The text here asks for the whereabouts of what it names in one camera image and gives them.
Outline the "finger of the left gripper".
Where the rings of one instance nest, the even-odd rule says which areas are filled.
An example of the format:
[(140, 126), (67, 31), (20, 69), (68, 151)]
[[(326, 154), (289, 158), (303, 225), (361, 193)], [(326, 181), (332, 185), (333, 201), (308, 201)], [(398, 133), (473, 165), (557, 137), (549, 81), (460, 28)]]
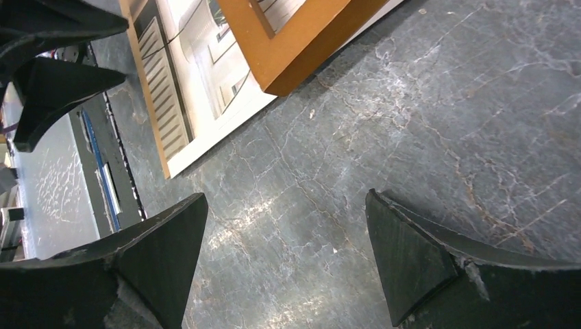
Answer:
[(85, 1), (1, 2), (1, 85), (40, 53), (124, 32), (127, 19)]
[(126, 74), (112, 69), (44, 57), (30, 60), (12, 78), (23, 105), (14, 146), (33, 152), (61, 117), (125, 80)]

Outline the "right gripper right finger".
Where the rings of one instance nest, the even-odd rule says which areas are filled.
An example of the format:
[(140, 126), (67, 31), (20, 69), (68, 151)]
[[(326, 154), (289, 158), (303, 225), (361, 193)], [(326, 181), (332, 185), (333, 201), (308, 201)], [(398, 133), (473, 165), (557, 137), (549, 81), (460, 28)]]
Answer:
[(580, 327), (578, 263), (473, 240), (375, 190), (365, 204), (394, 327)]

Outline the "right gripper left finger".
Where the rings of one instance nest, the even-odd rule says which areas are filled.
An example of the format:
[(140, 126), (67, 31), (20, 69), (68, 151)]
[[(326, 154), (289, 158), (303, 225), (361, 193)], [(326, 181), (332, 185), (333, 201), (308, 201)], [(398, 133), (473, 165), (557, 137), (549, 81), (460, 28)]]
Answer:
[(2, 328), (180, 328), (208, 218), (195, 193), (44, 260), (1, 265)]

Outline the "printed photo of plant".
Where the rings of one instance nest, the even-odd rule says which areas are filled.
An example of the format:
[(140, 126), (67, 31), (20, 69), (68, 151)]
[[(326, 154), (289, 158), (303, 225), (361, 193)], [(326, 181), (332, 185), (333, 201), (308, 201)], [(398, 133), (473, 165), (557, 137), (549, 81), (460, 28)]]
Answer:
[(273, 101), (261, 91), (216, 1), (122, 1), (166, 178)]

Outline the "wooden picture frame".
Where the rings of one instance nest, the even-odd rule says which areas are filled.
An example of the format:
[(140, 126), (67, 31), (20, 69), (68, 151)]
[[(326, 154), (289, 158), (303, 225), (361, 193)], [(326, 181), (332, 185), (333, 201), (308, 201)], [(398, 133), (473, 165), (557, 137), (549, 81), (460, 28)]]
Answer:
[(307, 0), (279, 32), (257, 1), (220, 1), (219, 5), (261, 90), (287, 96), (385, 1)]

